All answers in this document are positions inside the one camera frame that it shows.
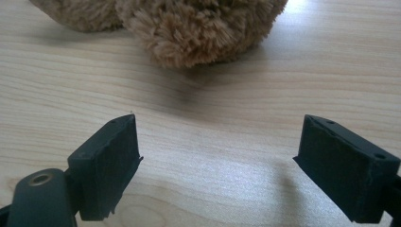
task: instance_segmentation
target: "brown teddy bear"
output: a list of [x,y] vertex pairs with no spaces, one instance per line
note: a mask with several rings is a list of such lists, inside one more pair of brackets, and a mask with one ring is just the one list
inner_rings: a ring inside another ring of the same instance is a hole
[[124,27],[163,66],[232,61],[266,37],[287,0],[30,0],[78,31]]

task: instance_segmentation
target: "wooden table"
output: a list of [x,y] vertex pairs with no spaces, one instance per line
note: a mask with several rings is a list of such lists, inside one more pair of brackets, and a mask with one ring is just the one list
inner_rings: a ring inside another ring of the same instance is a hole
[[0,3],[0,206],[130,113],[145,160],[116,214],[79,226],[360,226],[292,160],[305,114],[401,157],[397,0],[290,0],[239,61],[181,70],[149,62],[128,31],[78,33],[27,0]]

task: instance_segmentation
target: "black plastic part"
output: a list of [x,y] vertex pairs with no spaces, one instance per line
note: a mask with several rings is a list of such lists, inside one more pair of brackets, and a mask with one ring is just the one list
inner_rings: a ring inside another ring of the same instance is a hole
[[11,205],[2,207],[0,209],[0,227],[7,226],[7,220],[9,219],[9,209]]
[[49,168],[18,182],[7,227],[75,227],[64,172]]
[[103,220],[113,212],[141,161],[133,114],[108,122],[71,154],[66,174],[81,188],[73,204],[81,218]]
[[382,193],[384,209],[393,217],[392,226],[401,227],[401,177],[396,176],[390,186],[386,186]]
[[306,115],[298,156],[300,168],[352,221],[378,223],[400,160],[343,126]]

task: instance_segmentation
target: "light wood grain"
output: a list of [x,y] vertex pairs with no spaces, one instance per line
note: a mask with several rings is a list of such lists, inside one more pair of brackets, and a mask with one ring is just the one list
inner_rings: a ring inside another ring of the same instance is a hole
[[290,0],[259,47],[191,70],[153,65],[127,31],[0,5],[0,206],[129,113],[145,160],[116,214],[79,226],[359,226],[292,161],[305,114],[401,157],[397,0]]

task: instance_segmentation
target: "fluffy fur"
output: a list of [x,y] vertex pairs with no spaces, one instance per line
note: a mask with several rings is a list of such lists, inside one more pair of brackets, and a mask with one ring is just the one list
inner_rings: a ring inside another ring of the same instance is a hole
[[79,31],[125,27],[163,66],[232,61],[260,43],[287,0],[30,0]]

